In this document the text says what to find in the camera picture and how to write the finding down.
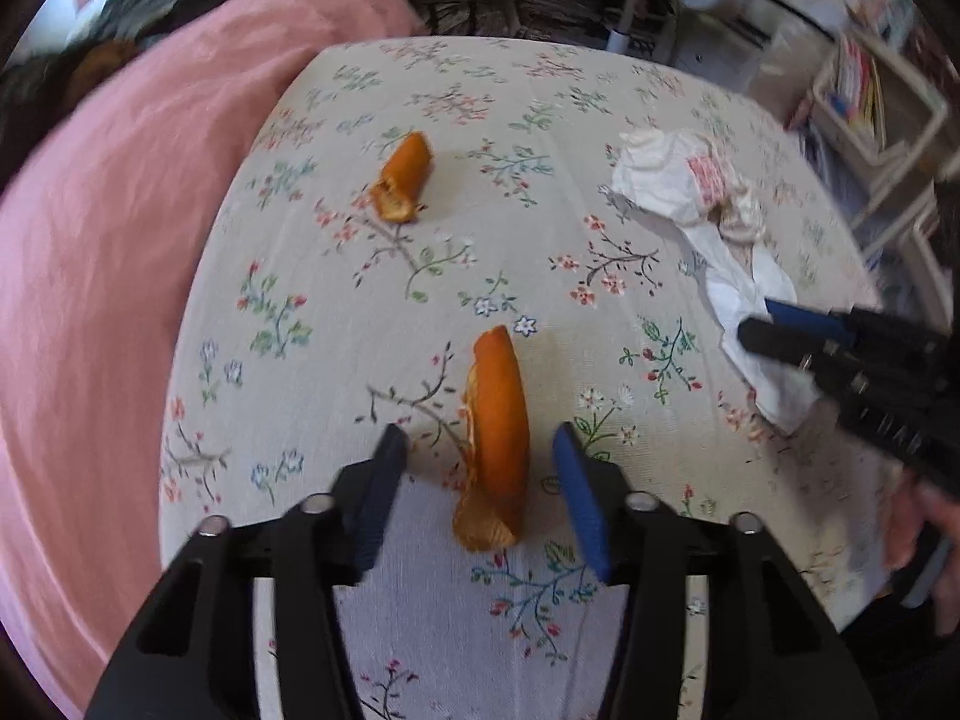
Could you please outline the person's right hand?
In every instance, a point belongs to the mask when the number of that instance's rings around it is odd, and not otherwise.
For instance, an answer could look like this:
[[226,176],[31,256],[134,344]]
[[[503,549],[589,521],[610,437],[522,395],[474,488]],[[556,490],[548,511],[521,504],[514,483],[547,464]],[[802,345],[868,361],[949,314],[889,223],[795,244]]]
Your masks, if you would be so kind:
[[885,525],[885,566],[889,571],[900,571],[908,566],[916,553],[919,535],[926,525],[932,525],[953,543],[952,554],[937,576],[932,587],[935,606],[935,632],[950,635],[955,632],[960,616],[960,562],[958,562],[958,535],[960,535],[960,507],[955,497],[942,493],[935,484],[905,468],[895,491],[890,497],[889,516]]

